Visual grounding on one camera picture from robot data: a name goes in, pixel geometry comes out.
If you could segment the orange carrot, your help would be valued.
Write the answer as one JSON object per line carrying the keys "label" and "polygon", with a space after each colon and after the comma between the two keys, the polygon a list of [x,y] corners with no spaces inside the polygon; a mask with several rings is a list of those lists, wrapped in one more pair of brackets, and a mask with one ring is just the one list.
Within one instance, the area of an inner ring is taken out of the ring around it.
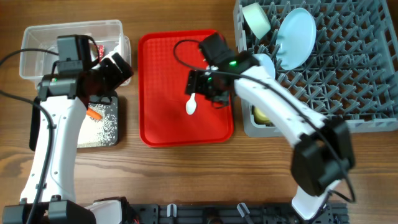
{"label": "orange carrot", "polygon": [[86,115],[89,116],[90,118],[94,119],[94,120],[101,120],[102,116],[97,113],[96,111],[94,111],[91,108],[88,108],[86,111]]}

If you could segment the white plastic spoon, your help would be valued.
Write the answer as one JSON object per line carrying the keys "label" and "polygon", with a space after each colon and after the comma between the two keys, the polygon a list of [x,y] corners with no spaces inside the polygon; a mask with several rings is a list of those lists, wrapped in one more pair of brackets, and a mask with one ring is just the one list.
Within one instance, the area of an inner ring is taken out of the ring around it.
{"label": "white plastic spoon", "polygon": [[192,93],[190,95],[190,99],[186,102],[185,109],[186,109],[186,113],[188,115],[192,115],[195,112],[196,108],[197,108],[195,95],[196,95],[196,93]]}

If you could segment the red snack wrapper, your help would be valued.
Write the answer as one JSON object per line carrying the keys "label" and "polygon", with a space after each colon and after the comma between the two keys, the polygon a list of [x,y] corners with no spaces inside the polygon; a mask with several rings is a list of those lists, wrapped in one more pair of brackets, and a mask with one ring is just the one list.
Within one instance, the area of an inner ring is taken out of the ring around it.
{"label": "red snack wrapper", "polygon": [[97,48],[94,50],[95,56],[98,58],[104,57],[104,45],[97,45]]}

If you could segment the yellow plastic cup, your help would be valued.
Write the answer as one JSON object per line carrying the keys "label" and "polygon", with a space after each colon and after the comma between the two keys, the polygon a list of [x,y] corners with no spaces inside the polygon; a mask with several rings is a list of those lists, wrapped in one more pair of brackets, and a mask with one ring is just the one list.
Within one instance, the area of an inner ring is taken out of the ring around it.
{"label": "yellow plastic cup", "polygon": [[257,107],[252,106],[254,122],[258,125],[272,125],[270,119]]}

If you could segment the light blue rice bowl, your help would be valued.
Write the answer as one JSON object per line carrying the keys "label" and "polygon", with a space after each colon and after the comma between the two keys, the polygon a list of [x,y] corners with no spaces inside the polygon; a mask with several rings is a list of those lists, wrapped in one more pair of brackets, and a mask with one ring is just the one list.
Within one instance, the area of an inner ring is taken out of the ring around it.
{"label": "light blue rice bowl", "polygon": [[275,66],[272,59],[267,54],[254,54],[254,57],[259,61],[260,65],[264,67],[267,74],[275,79]]}

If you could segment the green bowl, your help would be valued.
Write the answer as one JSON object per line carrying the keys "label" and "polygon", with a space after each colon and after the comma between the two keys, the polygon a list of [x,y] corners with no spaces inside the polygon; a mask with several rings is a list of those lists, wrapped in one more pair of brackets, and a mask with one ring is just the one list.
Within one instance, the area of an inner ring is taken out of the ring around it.
{"label": "green bowl", "polygon": [[270,31],[271,23],[259,3],[243,7],[242,12],[246,23],[258,39],[262,39]]}

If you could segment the light blue plate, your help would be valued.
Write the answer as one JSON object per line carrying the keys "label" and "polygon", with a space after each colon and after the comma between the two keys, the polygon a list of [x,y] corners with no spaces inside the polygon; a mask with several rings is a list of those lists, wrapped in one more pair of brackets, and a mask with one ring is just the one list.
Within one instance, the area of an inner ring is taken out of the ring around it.
{"label": "light blue plate", "polygon": [[317,36],[314,17],[304,8],[296,8],[283,20],[277,34],[276,59],[280,67],[293,70],[301,66],[310,56]]}

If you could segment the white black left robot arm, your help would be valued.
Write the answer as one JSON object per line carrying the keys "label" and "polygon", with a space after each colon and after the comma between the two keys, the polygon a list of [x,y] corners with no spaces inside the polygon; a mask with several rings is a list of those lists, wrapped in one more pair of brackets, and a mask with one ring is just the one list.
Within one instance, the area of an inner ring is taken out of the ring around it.
{"label": "white black left robot arm", "polygon": [[39,123],[29,179],[17,205],[6,206],[4,223],[133,223],[125,197],[75,202],[74,167],[78,136],[91,97],[101,100],[132,76],[119,54],[92,58],[88,35],[57,39],[58,60],[38,85],[31,105]]}

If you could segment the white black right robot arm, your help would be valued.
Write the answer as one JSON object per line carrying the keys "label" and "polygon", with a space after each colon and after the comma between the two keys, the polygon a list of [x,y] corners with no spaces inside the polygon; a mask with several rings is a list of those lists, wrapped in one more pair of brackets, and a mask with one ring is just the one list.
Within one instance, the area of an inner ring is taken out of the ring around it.
{"label": "white black right robot arm", "polygon": [[356,201],[348,172],[355,165],[349,127],[302,103],[271,77],[247,51],[231,50],[222,35],[196,40],[207,68],[190,66],[185,93],[203,95],[217,109],[231,94],[259,108],[293,149],[291,174],[298,185],[292,208],[305,221],[316,219],[333,194]]}

